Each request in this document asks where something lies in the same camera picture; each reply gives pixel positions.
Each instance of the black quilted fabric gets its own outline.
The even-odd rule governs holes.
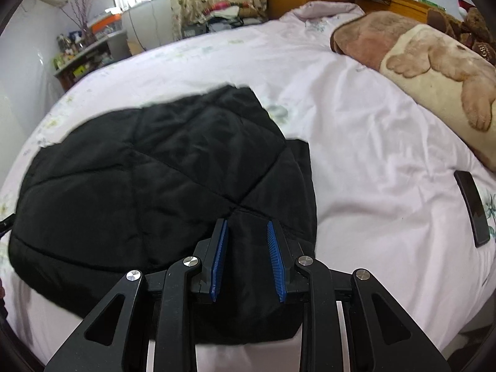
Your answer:
[[[128,270],[168,268],[229,219],[217,304],[197,312],[201,342],[286,339],[299,305],[275,292],[266,225],[313,255],[308,145],[287,141],[248,88],[91,119],[42,149],[21,187],[9,256],[18,275],[84,317]]]

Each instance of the white bed sheet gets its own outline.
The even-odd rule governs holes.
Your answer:
[[[309,142],[317,258],[348,273],[370,270],[442,349],[496,287],[494,236],[475,248],[453,171],[472,172],[487,203],[496,198],[496,180],[388,79],[332,53],[332,29],[360,14],[353,4],[309,3],[279,21],[187,39],[90,74],[24,145],[0,192],[0,219],[15,210],[39,147],[60,142],[87,119],[226,83],[248,85],[286,137]],[[17,277],[5,239],[0,277],[12,328],[47,362],[79,319]],[[197,353],[200,372],[297,371],[299,337],[198,346]]]

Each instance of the metal bolt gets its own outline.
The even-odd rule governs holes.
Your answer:
[[[136,281],[141,278],[141,273],[138,270],[131,270],[126,274],[126,278],[130,281]]]
[[[370,278],[370,273],[367,270],[364,270],[363,268],[358,270],[356,274],[357,274],[356,277],[362,281],[366,281]]]
[[[196,266],[198,264],[198,258],[197,257],[194,257],[194,256],[188,256],[187,258],[185,258],[183,260],[183,264],[186,266],[186,267],[193,267],[193,266]]]
[[[298,263],[302,266],[309,266],[313,263],[313,259],[310,256],[301,256],[298,258]]]

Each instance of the animal print blanket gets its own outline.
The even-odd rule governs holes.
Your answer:
[[[340,26],[331,36],[331,48],[389,78],[496,171],[494,66],[436,29],[390,12]]]

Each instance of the blue gripper pad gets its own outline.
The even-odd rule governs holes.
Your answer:
[[[217,301],[217,296],[220,292],[220,284],[222,282],[222,271],[224,270],[224,259],[226,258],[227,232],[227,220],[225,219],[220,231],[219,243],[217,244],[217,252],[215,252],[214,264],[212,267],[210,298],[214,302]]]
[[[272,221],[267,224],[267,243],[269,244],[270,261],[272,263],[272,271],[274,272],[274,283],[276,292],[279,295],[279,300],[286,300],[286,276],[284,271],[284,263],[281,257],[281,251],[277,243],[276,232]]]

